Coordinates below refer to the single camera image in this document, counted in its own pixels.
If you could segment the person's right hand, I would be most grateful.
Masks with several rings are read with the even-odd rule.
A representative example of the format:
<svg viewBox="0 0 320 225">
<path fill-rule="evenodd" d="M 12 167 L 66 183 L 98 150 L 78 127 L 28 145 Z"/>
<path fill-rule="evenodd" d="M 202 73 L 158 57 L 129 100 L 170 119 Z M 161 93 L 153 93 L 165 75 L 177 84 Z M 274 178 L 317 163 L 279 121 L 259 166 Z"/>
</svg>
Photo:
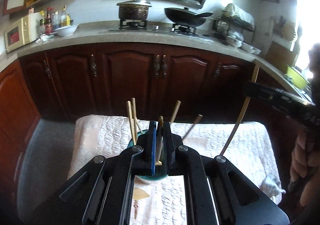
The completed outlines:
<svg viewBox="0 0 320 225">
<path fill-rule="evenodd" d="M 299 178 L 306 178 L 308 168 L 316 168 L 316 172 L 306 183 L 300 195 L 299 205 L 305 208 L 319 192 L 319 151 L 306 151 L 306 129 L 298 131 L 295 147 L 292 151 L 290 166 L 290 182 L 295 183 Z"/>
</svg>

